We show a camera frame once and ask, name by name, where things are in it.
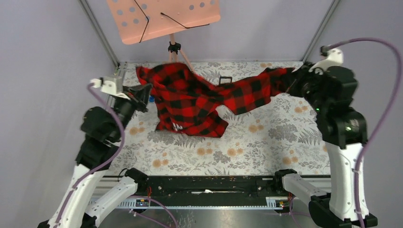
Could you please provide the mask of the pink music stand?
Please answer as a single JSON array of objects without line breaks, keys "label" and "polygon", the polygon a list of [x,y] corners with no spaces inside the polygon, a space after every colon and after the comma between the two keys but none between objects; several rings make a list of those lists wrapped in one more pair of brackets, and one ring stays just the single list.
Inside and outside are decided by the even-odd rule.
[{"label": "pink music stand", "polygon": [[174,35],[221,19],[218,0],[109,0],[107,4],[123,44],[169,36],[169,62],[182,56],[191,70],[193,65]]}]

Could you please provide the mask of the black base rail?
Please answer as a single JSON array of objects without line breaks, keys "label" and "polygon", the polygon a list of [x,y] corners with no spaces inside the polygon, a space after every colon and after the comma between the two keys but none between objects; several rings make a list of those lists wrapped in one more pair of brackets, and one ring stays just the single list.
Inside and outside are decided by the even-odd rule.
[{"label": "black base rail", "polygon": [[149,176],[136,194],[166,207],[248,207],[288,200],[277,187],[272,176]]}]

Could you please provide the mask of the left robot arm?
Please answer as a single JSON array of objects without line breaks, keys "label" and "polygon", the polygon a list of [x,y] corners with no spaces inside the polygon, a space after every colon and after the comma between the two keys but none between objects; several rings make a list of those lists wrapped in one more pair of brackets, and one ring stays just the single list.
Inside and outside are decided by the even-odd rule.
[{"label": "left robot arm", "polygon": [[125,127],[131,117],[136,111],[147,112],[152,90],[151,84],[125,86],[124,97],[116,96],[114,105],[108,106],[94,92],[96,87],[95,83],[87,85],[102,107],[95,106],[85,112],[80,127],[85,139],[75,159],[70,184],[54,215],[39,223],[40,228],[97,228],[124,199],[147,191],[144,179],[123,177],[98,202],[89,205],[96,186],[124,146]]}]

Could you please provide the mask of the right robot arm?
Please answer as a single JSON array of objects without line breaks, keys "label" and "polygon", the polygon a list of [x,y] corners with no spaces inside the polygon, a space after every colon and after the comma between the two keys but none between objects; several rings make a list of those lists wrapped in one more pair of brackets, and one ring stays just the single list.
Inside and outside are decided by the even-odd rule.
[{"label": "right robot arm", "polygon": [[364,116],[351,106],[358,87],[353,71],[342,66],[323,69],[304,64],[296,75],[291,90],[316,112],[317,128],[329,156],[331,191],[320,190],[293,169],[275,173],[273,191],[299,198],[319,227],[377,226],[377,217],[366,205],[363,175],[356,167],[363,163],[360,152],[368,136]]}]

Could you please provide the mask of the floral patterned table mat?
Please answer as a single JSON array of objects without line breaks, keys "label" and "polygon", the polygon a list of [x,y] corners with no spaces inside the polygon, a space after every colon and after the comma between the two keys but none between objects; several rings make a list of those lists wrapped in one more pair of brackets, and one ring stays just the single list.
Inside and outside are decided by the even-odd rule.
[{"label": "floral patterned table mat", "polygon": [[329,175],[330,161],[315,123],[315,111],[297,97],[280,94],[268,105],[235,115],[217,108],[228,123],[220,138],[158,131],[155,103],[133,115],[125,145],[108,175],[137,168],[148,175],[272,175],[294,169],[301,175]]}]

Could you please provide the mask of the red black plaid shirt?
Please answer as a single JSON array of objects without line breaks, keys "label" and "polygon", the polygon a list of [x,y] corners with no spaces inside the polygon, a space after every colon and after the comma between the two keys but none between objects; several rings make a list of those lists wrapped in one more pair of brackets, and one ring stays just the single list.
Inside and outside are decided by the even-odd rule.
[{"label": "red black plaid shirt", "polygon": [[293,68],[266,68],[257,76],[220,85],[208,82],[184,63],[135,70],[142,85],[153,86],[151,96],[159,118],[156,130],[215,138],[222,137],[228,126],[218,115],[218,106],[235,115],[250,112],[285,93],[296,79]]}]

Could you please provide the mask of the black brooch holder frame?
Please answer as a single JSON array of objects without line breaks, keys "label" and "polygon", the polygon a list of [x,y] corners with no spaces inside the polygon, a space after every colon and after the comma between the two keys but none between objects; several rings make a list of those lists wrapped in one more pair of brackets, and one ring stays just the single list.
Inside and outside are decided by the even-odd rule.
[{"label": "black brooch holder frame", "polygon": [[219,85],[232,83],[233,78],[231,76],[220,76],[219,77]]}]

